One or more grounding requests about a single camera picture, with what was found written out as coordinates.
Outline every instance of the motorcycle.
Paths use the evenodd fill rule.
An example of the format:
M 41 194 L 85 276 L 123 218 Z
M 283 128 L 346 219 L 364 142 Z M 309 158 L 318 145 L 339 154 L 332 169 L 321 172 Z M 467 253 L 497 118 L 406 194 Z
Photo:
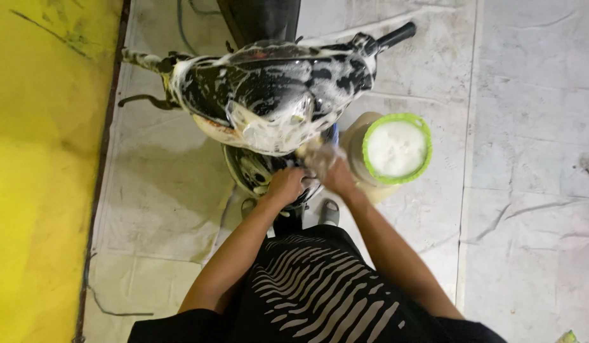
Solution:
M 301 46 L 295 43 L 298 11 L 283 16 L 287 29 L 275 20 L 275 13 L 292 13 L 288 3 L 296 7 L 298 1 L 261 11 L 274 14 L 265 19 L 266 26 L 253 26 L 245 15 L 238 23 L 229 6 L 246 2 L 250 0 L 219 0 L 235 41 L 243 45 L 237 52 L 193 56 L 171 51 L 160 58 L 124 48 L 123 62 L 161 76 L 165 100 L 135 95 L 118 105 L 147 99 L 163 110 L 187 111 L 209 137 L 222 143 L 239 187 L 258 198 L 277 170 L 303 166 L 294 153 L 301 145 L 318 137 L 338 143 L 336 121 L 353 100 L 373 88 L 377 55 L 415 35 L 416 27 L 409 22 L 377 40 L 360 32 L 347 43 Z M 251 28 L 246 35 L 238 27 Z M 319 190 L 320 184 L 312 183 L 285 207 L 274 222 L 275 233 L 300 230 L 306 202 Z

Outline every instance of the white foam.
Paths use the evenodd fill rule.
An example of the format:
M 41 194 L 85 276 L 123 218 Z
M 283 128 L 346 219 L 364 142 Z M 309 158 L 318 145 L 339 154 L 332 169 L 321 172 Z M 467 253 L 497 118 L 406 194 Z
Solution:
M 382 176 L 406 176 L 419 168 L 426 158 L 424 134 L 406 121 L 392 121 L 375 128 L 367 144 L 367 156 Z

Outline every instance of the person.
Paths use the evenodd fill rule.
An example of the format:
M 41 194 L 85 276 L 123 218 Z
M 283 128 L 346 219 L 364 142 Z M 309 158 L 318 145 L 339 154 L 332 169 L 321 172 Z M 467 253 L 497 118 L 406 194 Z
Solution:
M 323 177 L 351 211 L 375 264 L 338 228 L 334 201 L 321 223 L 266 238 L 282 208 L 302 193 L 306 172 L 278 171 L 210 258 L 178 314 L 134 324 L 140 342 L 504 342 L 466 321 L 421 260 L 360 191 L 339 158 Z

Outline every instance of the handlebar grip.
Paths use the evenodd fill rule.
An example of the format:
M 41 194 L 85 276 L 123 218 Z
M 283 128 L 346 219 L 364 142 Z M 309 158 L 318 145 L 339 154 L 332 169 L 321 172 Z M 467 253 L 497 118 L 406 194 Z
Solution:
M 389 49 L 407 38 L 411 38 L 415 35 L 415 32 L 417 32 L 417 27 L 412 21 L 409 21 L 399 29 L 396 29 L 389 34 L 380 37 L 377 39 L 377 43 L 379 44 L 379 52 Z

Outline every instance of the bucket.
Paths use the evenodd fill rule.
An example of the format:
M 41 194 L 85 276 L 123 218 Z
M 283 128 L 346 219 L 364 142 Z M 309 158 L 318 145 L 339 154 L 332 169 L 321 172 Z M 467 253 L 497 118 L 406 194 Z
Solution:
M 376 128 L 392 121 L 406 121 L 412 124 L 421 130 L 426 139 L 427 149 L 424 162 L 415 171 L 405 176 L 391 177 L 380 175 L 375 171 L 368 159 L 367 144 L 369 137 Z M 352 171 L 359 179 L 366 183 L 372 184 L 376 187 L 390 187 L 391 185 L 410 182 L 419 177 L 426 170 L 428 164 L 430 164 L 430 159 L 432 157 L 432 138 L 430 129 L 423 119 L 412 113 L 394 113 L 385 115 L 372 123 L 361 126 L 352 134 L 348 148 L 348 157 Z

